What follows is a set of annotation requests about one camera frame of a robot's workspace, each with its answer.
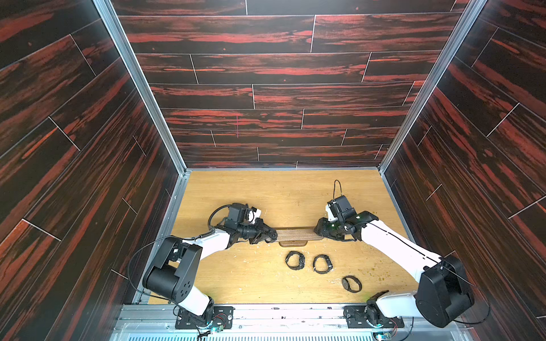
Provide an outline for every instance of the mounting plate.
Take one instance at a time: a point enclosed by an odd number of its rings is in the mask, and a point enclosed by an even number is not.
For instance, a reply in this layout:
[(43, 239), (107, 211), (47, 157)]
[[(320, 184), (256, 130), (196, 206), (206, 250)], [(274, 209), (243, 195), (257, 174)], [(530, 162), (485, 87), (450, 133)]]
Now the mounting plate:
[[(214, 306), (212, 316), (215, 316), (212, 319), (212, 324), (209, 328), (201, 329), (210, 329), (212, 327), (218, 327), (224, 325), (224, 329), (231, 329), (233, 324), (233, 307), (226, 306)], [(178, 330), (187, 330), (187, 329), (196, 329), (196, 326), (190, 322), (188, 314), (179, 314), (176, 318), (175, 329)]]
[[(364, 314), (366, 306), (345, 306), (343, 308), (343, 316), (347, 321), (347, 327), (353, 328), (375, 328), (366, 321), (366, 315)], [(394, 323), (398, 328), (404, 328), (404, 322), (399, 318), (387, 319), (383, 327), (381, 328), (394, 328)]]

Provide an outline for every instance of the wooden plank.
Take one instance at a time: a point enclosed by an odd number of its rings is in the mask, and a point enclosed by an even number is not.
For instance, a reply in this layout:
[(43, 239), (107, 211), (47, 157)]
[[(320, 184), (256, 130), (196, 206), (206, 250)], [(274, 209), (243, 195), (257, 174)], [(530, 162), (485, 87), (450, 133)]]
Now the wooden plank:
[[(137, 214), (121, 201), (81, 272), (46, 340), (80, 339)], [(100, 328), (95, 333), (104, 333)]]
[(177, 146), (216, 147), (212, 132), (203, 129), (171, 129)]
[(257, 109), (401, 105), (411, 82), (254, 85)]
[(72, 33), (72, 38), (96, 75), (120, 57), (100, 19)]
[(87, 0), (3, 2), (0, 27), (10, 29), (2, 31), (0, 69), (98, 18), (95, 6)]
[(381, 145), (258, 148), (262, 161), (374, 160)]
[(362, 82), (425, 80), (440, 51), (373, 52)]
[(518, 105), (489, 140), (546, 193), (546, 121)]
[(248, 85), (150, 84), (160, 107), (182, 109), (252, 109)]
[(306, 167), (377, 167), (380, 160), (298, 161), (298, 168)]
[(425, 84), (425, 81), (415, 81), (413, 82), (413, 85), (411, 89), (408, 92), (408, 95), (406, 99), (404, 100), (403, 105), (412, 105), (415, 101), (415, 98), (417, 98), (417, 95), (419, 94), (419, 91), (421, 91), (421, 88), (423, 87), (423, 84)]
[(306, 109), (302, 129), (399, 127), (410, 107)]
[[(325, 216), (324, 205), (331, 200), (335, 179), (341, 181), (343, 194), (357, 211), (369, 210), (405, 235), (377, 170), (193, 171), (173, 234), (189, 237), (205, 232), (210, 213), (234, 201), (260, 208), (264, 222), (273, 228), (315, 226)], [(249, 181), (255, 185), (245, 186)], [(239, 188), (236, 196), (232, 188)], [(220, 211), (213, 224), (226, 211)], [(284, 258), (291, 249), (278, 243), (238, 243), (202, 260), (195, 285), (218, 303), (362, 303), (381, 290), (417, 287), (400, 266), (365, 243), (323, 239), (295, 249), (306, 258), (306, 267), (299, 271), (286, 266)], [(318, 254), (330, 256), (334, 265), (330, 273), (318, 275), (309, 266)], [(233, 271), (223, 271), (223, 285), (218, 285), (216, 274), (221, 268)], [(352, 294), (341, 286), (341, 278), (348, 274), (362, 281), (360, 293)], [(159, 302), (150, 299), (150, 303)]]
[(114, 0), (118, 15), (245, 15), (241, 0)]
[(345, 130), (213, 130), (218, 147), (340, 146)]
[(296, 168), (296, 161), (262, 162), (262, 161), (189, 161), (188, 168)]
[(444, 137), (457, 159), (491, 201), (510, 217), (540, 199), (544, 191), (502, 154), (437, 88), (422, 115)]
[(59, 241), (21, 220), (0, 243), (0, 331), (21, 304)]
[(0, 155), (93, 77), (70, 36), (0, 70)]
[(400, 127), (347, 129), (344, 146), (390, 144)]
[(158, 172), (162, 169), (161, 164), (164, 155), (161, 151), (162, 140), (158, 138), (154, 142), (153, 148), (146, 154), (143, 162), (139, 164), (133, 181), (123, 195), (125, 201), (137, 212), (140, 212), (148, 191), (158, 176)]
[(140, 119), (146, 118), (144, 110), (138, 94), (133, 94), (25, 219), (63, 239), (97, 185), (132, 140), (134, 127)]
[(197, 84), (189, 55), (137, 53), (136, 58), (149, 83)]
[(184, 161), (258, 161), (255, 147), (179, 146)]
[(200, 84), (357, 83), (370, 53), (193, 55)]
[[(442, 182), (442, 187), (445, 187), (461, 208), (463, 217), (472, 225), (472, 231), (476, 235), (473, 239), (482, 242), (488, 257), (495, 260), (501, 273), (510, 278), (509, 284), (504, 287), (512, 286), (513, 293), (509, 296), (518, 297), (510, 301), (520, 306), (520, 310), (527, 310), (527, 306), (532, 312), (532, 315), (522, 316), (522, 323), (530, 324), (528, 331), (532, 333), (533, 328), (536, 330), (536, 327), (532, 327), (536, 324), (533, 322), (533, 315), (546, 313), (546, 298), (541, 289), (546, 285), (546, 278), (541, 275), (546, 271), (546, 265), (532, 251), (528, 241), (497, 210), (483, 193), (483, 189), (475, 184), (468, 173), (469, 167), (453, 156), (435, 128), (436, 126), (429, 131), (419, 149)], [(506, 290), (498, 291), (498, 295), (506, 297)]]
[(118, 58), (51, 118), (83, 149), (134, 89), (123, 61)]
[(546, 260), (546, 199), (528, 207), (510, 219), (533, 249)]
[(0, 240), (77, 155), (76, 147), (47, 119), (0, 158)]
[(250, 15), (447, 12), (453, 0), (247, 0)]
[(441, 50), (460, 13), (320, 15), (312, 52)]
[(546, 119), (546, 49), (499, 29), (473, 69)]
[(484, 135), (518, 103), (457, 58), (453, 58), (437, 86)]
[(455, 55), (466, 65), (472, 66), (496, 30), (497, 26), (478, 17)]
[(313, 16), (120, 16), (136, 53), (309, 52)]
[(301, 129), (302, 109), (161, 109), (171, 129)]
[(498, 0), (488, 2), (480, 16), (493, 25), (500, 26), (546, 47), (546, 26), (542, 20), (544, 4), (534, 0)]

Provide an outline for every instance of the red wood grain panel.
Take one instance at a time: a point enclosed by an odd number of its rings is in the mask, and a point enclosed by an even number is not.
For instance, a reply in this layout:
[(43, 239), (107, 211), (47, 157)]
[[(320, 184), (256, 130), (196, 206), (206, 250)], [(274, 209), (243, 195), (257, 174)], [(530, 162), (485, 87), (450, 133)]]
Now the red wood grain panel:
[(313, 16), (120, 16), (136, 53), (309, 52)]
[[(121, 201), (108, 222), (100, 240), (95, 246), (70, 296), (66, 300), (46, 340), (77, 340), (80, 339), (93, 310), (97, 306), (100, 294), (112, 273), (113, 263), (120, 255), (120, 249), (126, 240), (133, 220), (137, 214)], [(96, 329), (95, 333), (105, 333)]]
[(215, 147), (212, 132), (203, 129), (171, 129), (177, 146)]
[(440, 51), (373, 52), (362, 82), (425, 80)]
[(347, 129), (344, 146), (390, 144), (400, 127)]
[(441, 50), (460, 15), (318, 15), (312, 52)]
[(245, 15), (244, 0), (114, 0), (118, 15)]
[(502, 154), (439, 90), (423, 109), (426, 119), (506, 217), (541, 198), (544, 192)]
[(362, 107), (346, 109), (306, 109), (303, 129), (343, 129), (398, 127), (410, 107)]
[(257, 109), (401, 105), (411, 82), (254, 85)]
[(184, 161), (259, 161), (254, 147), (185, 147), (179, 146)]
[(499, 29), (473, 69), (546, 119), (546, 48)]
[(437, 86), (484, 135), (518, 103), (457, 58), (453, 58)]
[(331, 147), (263, 147), (260, 161), (374, 160), (381, 145)]
[(419, 94), (419, 91), (421, 91), (423, 84), (425, 84), (425, 81), (413, 82), (413, 86), (411, 87), (406, 99), (404, 100), (404, 105), (412, 105), (413, 102), (415, 102), (415, 98), (417, 98), (417, 95)]
[(345, 130), (213, 130), (218, 147), (340, 146)]
[(87, 0), (3, 1), (0, 69), (99, 18)]
[(247, 5), (251, 15), (379, 14), (447, 12), (453, 0), (247, 0)]
[(546, 47), (544, 3), (536, 0), (488, 1), (480, 17)]
[(72, 33), (72, 38), (97, 75), (120, 56), (101, 19)]
[(252, 109), (249, 85), (150, 84), (160, 107), (182, 109)]
[(197, 84), (189, 55), (137, 53), (136, 58), (149, 83)]
[(526, 208), (510, 219), (533, 249), (546, 260), (546, 199)]
[(77, 155), (76, 147), (47, 119), (0, 158), (0, 240)]
[(192, 161), (186, 162), (188, 168), (296, 168), (296, 161)]
[[(455, 158), (435, 128), (436, 126), (426, 135), (419, 149), (442, 182), (442, 187), (460, 207), (462, 216), (471, 225), (475, 234), (472, 240), (481, 241), (482, 247), (487, 251), (482, 257), (487, 255), (486, 261), (495, 260), (500, 273), (494, 277), (505, 282), (503, 286), (506, 289), (497, 291), (494, 297), (501, 297), (505, 301), (504, 304), (516, 304), (516, 307), (519, 306), (519, 309), (523, 310), (522, 313), (527, 310), (525, 307), (527, 305), (533, 315), (543, 315), (546, 312), (546, 296), (541, 289), (546, 285), (546, 278), (541, 275), (546, 271), (544, 261), (532, 251), (528, 241), (473, 181), (467, 171), (468, 167)], [(479, 250), (473, 246), (470, 246), (470, 249)], [(502, 274), (505, 274), (509, 281), (503, 279)], [(494, 285), (488, 286), (487, 289), (493, 290), (493, 287)], [(526, 328), (526, 333), (529, 333), (527, 339), (533, 339), (531, 336), (536, 333), (536, 322), (531, 318), (532, 315), (528, 312), (526, 314), (527, 316), (521, 316), (521, 323), (529, 325)]]
[(59, 241), (21, 220), (0, 243), (0, 330), (49, 262)]
[(300, 129), (303, 110), (161, 109), (171, 129)]
[(308, 168), (308, 167), (377, 167), (379, 166), (379, 160), (368, 160), (368, 161), (299, 161), (298, 168)]
[(127, 143), (133, 140), (134, 127), (147, 115), (144, 103), (138, 94), (133, 94), (26, 214), (26, 219), (62, 239), (97, 184), (105, 178)]
[(70, 36), (0, 70), (0, 155), (93, 77)]
[(489, 140), (546, 192), (546, 121), (518, 105)]
[(496, 30), (497, 26), (478, 17), (455, 55), (467, 65), (472, 66)]
[(192, 55), (200, 84), (357, 83), (369, 53)]
[(51, 118), (83, 149), (133, 91), (134, 83), (118, 58)]
[(470, 0), (455, 0), (455, 3), (453, 4), (453, 8), (451, 9), (451, 11), (462, 12), (465, 10), (469, 2)]

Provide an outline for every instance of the aluminum frame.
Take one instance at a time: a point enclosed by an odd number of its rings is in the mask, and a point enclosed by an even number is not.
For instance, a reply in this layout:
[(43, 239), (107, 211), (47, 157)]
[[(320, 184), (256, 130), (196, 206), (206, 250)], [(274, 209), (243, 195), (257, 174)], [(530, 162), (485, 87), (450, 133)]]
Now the aluminum frame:
[(180, 175), (184, 175), (186, 172), (186, 164), (182, 159), (180, 151), (176, 147), (173, 135), (171, 134), (167, 122), (161, 114), (159, 105), (156, 102), (156, 98), (153, 96), (152, 89), (148, 85), (148, 81), (144, 76), (144, 73), (138, 63), (137, 57), (127, 39), (127, 35), (121, 26), (120, 19), (117, 17), (116, 11), (112, 6), (110, 0), (93, 0), (97, 11), (99, 12), (100, 18), (102, 19), (110, 37), (114, 42), (114, 45), (117, 48), (117, 51), (120, 53), (123, 63), (129, 71), (129, 75), (135, 83), (136, 90), (139, 92), (140, 97), (142, 98), (144, 105), (148, 109), (148, 113), (152, 118), (153, 123), (155, 124), (163, 143), (167, 147), (167, 151), (173, 163), (176, 167), (176, 171)]
[(413, 102), (411, 108), (409, 109), (404, 122), (402, 122), (402, 125), (396, 133), (394, 140), (391, 142), (385, 157), (381, 161), (381, 164), (379, 165), (379, 173), (381, 175), (385, 173), (390, 162), (393, 160), (394, 155), (400, 146), (402, 146), (404, 139), (419, 117), (421, 110), (423, 110), (425, 107), (426, 102), (429, 100), (429, 97), (432, 95), (436, 85), (451, 63), (451, 60), (461, 46), (462, 41), (466, 38), (470, 28), (472, 25), (474, 25), (476, 19), (478, 19), (478, 15), (482, 11), (486, 2), (487, 0), (471, 0), (466, 6), (466, 9), (463, 11), (461, 18), (459, 18), (459, 21), (455, 25), (455, 28), (442, 49), (442, 52), (440, 52), (438, 60), (430, 70), (430, 73), (425, 80), (425, 84), (423, 84), (423, 87), (421, 88), (421, 91), (419, 91), (415, 102)]

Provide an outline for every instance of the metal edge trim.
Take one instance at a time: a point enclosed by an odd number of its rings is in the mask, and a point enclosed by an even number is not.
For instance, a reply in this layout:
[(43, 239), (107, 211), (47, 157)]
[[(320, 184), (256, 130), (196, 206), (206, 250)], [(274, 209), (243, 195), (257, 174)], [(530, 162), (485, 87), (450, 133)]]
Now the metal edge trim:
[[(182, 197), (184, 196), (184, 191), (186, 190), (186, 187), (188, 185), (190, 173), (191, 172), (186, 172), (185, 175), (178, 176), (178, 179), (176, 180), (176, 184), (173, 189), (173, 195), (171, 196), (171, 200), (169, 202), (169, 205), (167, 206), (167, 211), (165, 212), (165, 216), (163, 217), (161, 226), (157, 231), (156, 239), (168, 236), (172, 233), (176, 216), (178, 215), (180, 205), (182, 204)], [(146, 261), (146, 266), (144, 267), (144, 269), (147, 269), (149, 267), (152, 259), (156, 256), (157, 250), (159, 249), (160, 245), (161, 243), (155, 243), (153, 245), (152, 251), (150, 252), (150, 256)], [(139, 278), (137, 288), (138, 290), (146, 291), (142, 286), (142, 276)], [(143, 295), (142, 293), (136, 291), (135, 295), (133, 296), (132, 304), (147, 303), (149, 298), (149, 296)]]
[(381, 174), (381, 179), (383, 180), (383, 183), (385, 184), (385, 188), (387, 189), (387, 192), (390, 195), (390, 199), (393, 202), (396, 212), (398, 213), (398, 217), (400, 217), (400, 221), (402, 221), (402, 225), (404, 226), (404, 230), (406, 230), (408, 239), (412, 241), (412, 243), (415, 243), (415, 238), (413, 237), (413, 234), (410, 231), (410, 227), (408, 226), (408, 223), (406, 222), (406, 219), (404, 218), (404, 215), (402, 214), (402, 210), (400, 210), (400, 206), (398, 206), (398, 202), (396, 202), (396, 198), (394, 198), (393, 191), (391, 190), (389, 186), (389, 182), (387, 181), (387, 178), (385, 177), (384, 174)]
[(188, 168), (188, 171), (301, 171), (301, 170), (377, 170), (377, 167), (272, 167), (272, 168)]
[(180, 151), (176, 147), (173, 135), (171, 134), (169, 127), (165, 121), (165, 118), (161, 114), (159, 105), (153, 96), (152, 89), (146, 81), (146, 77), (138, 63), (137, 57), (129, 43), (129, 39), (121, 26), (121, 22), (117, 17), (116, 11), (112, 6), (110, 0), (93, 0), (100, 17), (103, 20), (114, 45), (120, 53), (123, 63), (129, 71), (129, 75), (133, 79), (136, 89), (138, 90), (140, 97), (142, 98), (144, 105), (146, 106), (148, 113), (150, 114), (153, 123), (155, 124), (163, 143), (167, 147), (169, 155), (174, 162), (176, 171), (180, 175), (184, 175), (186, 171), (186, 164), (182, 159)]
[(390, 162), (394, 158), (394, 155), (397, 153), (398, 149), (402, 145), (407, 134), (410, 132), (413, 124), (419, 117), (421, 110), (426, 105), (429, 97), (432, 95), (432, 92), (436, 88), (436, 85), (442, 78), (444, 72), (448, 68), (451, 60), (455, 56), (455, 53), (462, 44), (462, 41), (466, 38), (468, 32), (474, 22), (478, 18), (479, 13), (482, 11), (487, 0), (471, 0), (470, 3), (466, 6), (465, 11), (462, 13), (461, 18), (453, 28), (451, 35), (449, 36), (446, 45), (442, 49), (442, 52), (438, 56), (438, 60), (432, 67), (428, 77), (423, 84), (423, 88), (419, 91), (415, 102), (409, 109), (404, 122), (402, 123), (398, 133), (394, 137), (394, 140), (391, 142), (389, 150), (387, 151), (385, 157), (379, 165), (379, 173), (384, 174), (387, 168), (389, 167)]

